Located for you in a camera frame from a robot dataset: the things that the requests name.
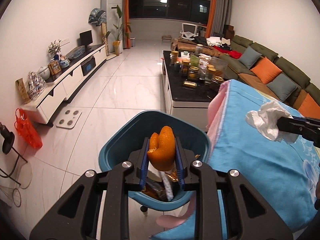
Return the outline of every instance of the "black table top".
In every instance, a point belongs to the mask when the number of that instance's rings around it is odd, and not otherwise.
[[[172,99],[179,102],[210,103],[217,93],[209,89],[208,85],[205,85],[200,81],[196,82],[196,88],[184,86],[183,82],[187,80],[187,77],[182,77],[179,72],[174,71],[173,65],[170,64],[170,53],[171,52],[168,50],[163,51],[165,65],[167,67],[166,75],[168,75],[169,78]]]
[[[95,51],[96,49],[100,48],[103,44],[98,44],[98,45],[92,45],[92,46],[88,46],[88,50],[86,50],[83,54],[81,54],[79,57],[73,59],[70,61],[70,65],[68,67],[62,68],[61,71],[57,74],[55,74],[54,76],[50,76],[50,78],[48,78],[46,80],[47,83],[50,82],[54,82],[59,76],[61,76],[62,73],[64,73],[65,71],[67,71],[69,68],[71,68],[74,64],[78,63],[81,59],[83,59],[85,56],[87,56],[88,54],[90,54],[91,52]]]

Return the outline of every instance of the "window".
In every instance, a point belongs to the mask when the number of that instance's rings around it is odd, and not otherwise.
[[[209,0],[129,0],[129,15],[207,24],[209,7]]]

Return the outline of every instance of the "marble floor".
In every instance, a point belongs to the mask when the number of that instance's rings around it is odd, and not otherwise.
[[[20,189],[21,206],[13,205],[10,209],[13,223],[26,239],[41,217],[85,171],[101,171],[99,151],[127,121],[145,110],[165,110],[160,82],[161,52],[169,49],[168,42],[137,40],[135,47],[106,62],[69,105],[62,104],[56,111],[56,117],[66,109],[82,111],[73,129],[39,125],[43,147],[37,151],[28,147],[25,152],[33,169],[31,185]],[[165,213],[178,215],[180,210]],[[129,199],[130,239],[147,240],[151,234],[163,231],[155,223],[163,214],[149,210],[145,217],[140,205]]]

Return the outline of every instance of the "blue towel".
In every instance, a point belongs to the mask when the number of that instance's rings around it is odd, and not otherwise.
[[[245,122],[246,114],[270,100],[236,80],[230,82],[219,139],[208,160],[215,170],[239,170],[268,201],[292,232],[306,227],[316,215],[319,156],[312,142],[298,137],[294,144],[264,138]],[[293,116],[301,114],[280,103]],[[194,237],[195,214],[183,224],[152,236],[153,240]],[[227,238],[222,222],[223,239]]]

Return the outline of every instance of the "white wall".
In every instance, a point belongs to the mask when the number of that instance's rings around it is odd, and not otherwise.
[[[320,15],[311,0],[233,0],[235,33],[295,64],[320,88]]]
[[[48,64],[47,49],[54,40],[70,39],[62,47],[66,54],[77,46],[80,32],[92,29],[93,44],[101,44],[100,28],[88,24],[91,10],[99,7],[100,0],[11,1],[0,19],[0,121],[9,130],[15,132],[15,110],[22,103],[15,81]],[[23,152],[25,144],[15,134],[15,146]],[[15,158],[16,154],[0,152],[0,167],[11,170]],[[0,179],[0,185],[10,182]]]
[[[137,40],[161,40],[162,35],[177,38],[180,35],[181,23],[185,21],[163,19],[130,19],[131,37]]]

